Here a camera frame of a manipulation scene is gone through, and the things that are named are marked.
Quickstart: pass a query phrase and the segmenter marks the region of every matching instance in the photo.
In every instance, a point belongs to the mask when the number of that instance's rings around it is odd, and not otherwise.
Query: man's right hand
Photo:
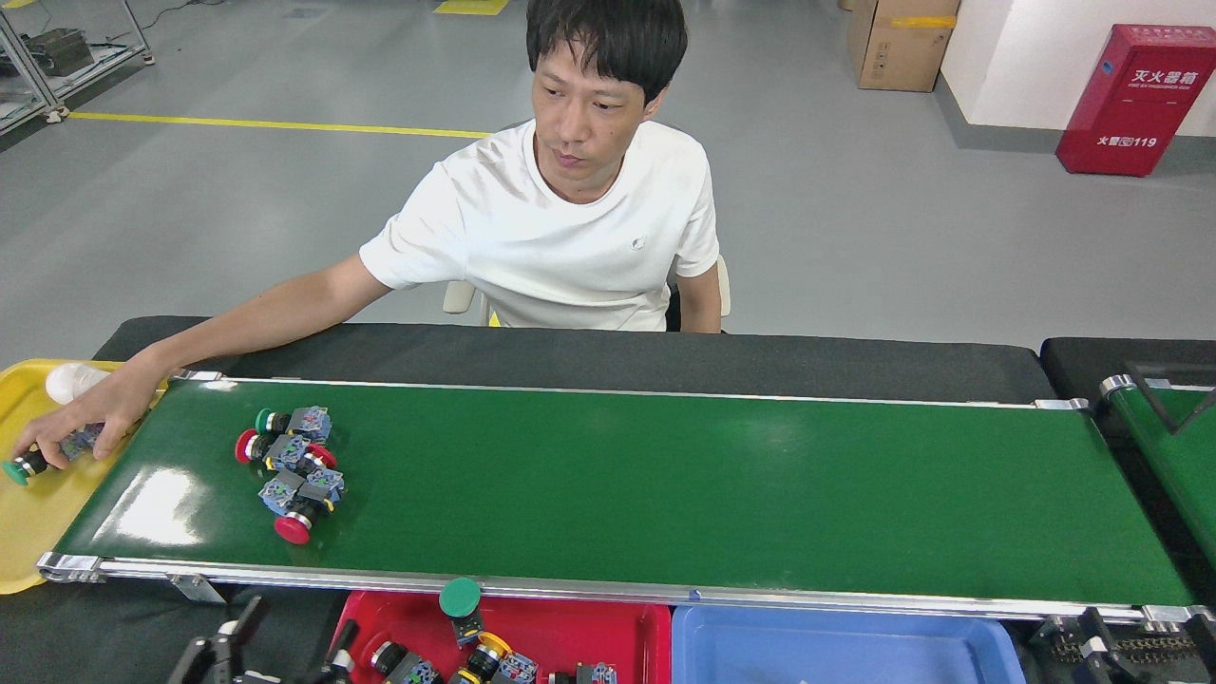
[[[46,462],[64,469],[68,460],[60,442],[94,422],[103,422],[105,428],[94,444],[92,455],[98,460],[109,456],[126,431],[143,417],[165,375],[148,360],[131,359],[66,407],[29,421],[13,444],[11,456],[19,456],[36,444]]]

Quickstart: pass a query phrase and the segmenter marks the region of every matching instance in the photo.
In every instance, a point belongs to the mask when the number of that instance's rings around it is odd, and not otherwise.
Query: man's left arm
[[[692,277],[676,276],[680,288],[680,332],[721,332],[722,292],[717,286],[717,264]]]

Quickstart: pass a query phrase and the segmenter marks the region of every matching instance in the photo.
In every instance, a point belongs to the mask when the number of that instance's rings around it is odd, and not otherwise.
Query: yellow tray
[[[64,359],[30,359],[0,372],[0,456],[9,458],[26,424],[58,408],[46,396],[46,375]],[[114,370],[113,361],[88,361],[101,370]],[[22,487],[0,477],[0,594],[16,594],[43,578],[38,559],[60,540],[94,489],[122,454],[126,442],[111,458],[98,461],[88,455],[67,470],[49,469]]]

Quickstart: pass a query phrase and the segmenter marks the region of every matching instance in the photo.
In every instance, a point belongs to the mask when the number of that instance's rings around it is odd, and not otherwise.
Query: gray floor
[[[131,2],[143,23],[176,4]],[[856,89],[834,0],[685,6],[692,43],[660,119],[709,151],[727,330],[1035,349],[1055,336],[1216,338],[1210,140],[1171,150],[1147,179],[1069,175],[1034,145],[975,148],[952,131],[948,95]],[[186,7],[148,30],[156,66],[78,108],[458,130],[527,118],[524,1],[499,17],[434,7]],[[125,319],[218,313],[334,262],[466,142],[45,127],[0,153],[0,368],[84,357]],[[441,298],[438,285],[396,293],[356,320],[473,323]]]

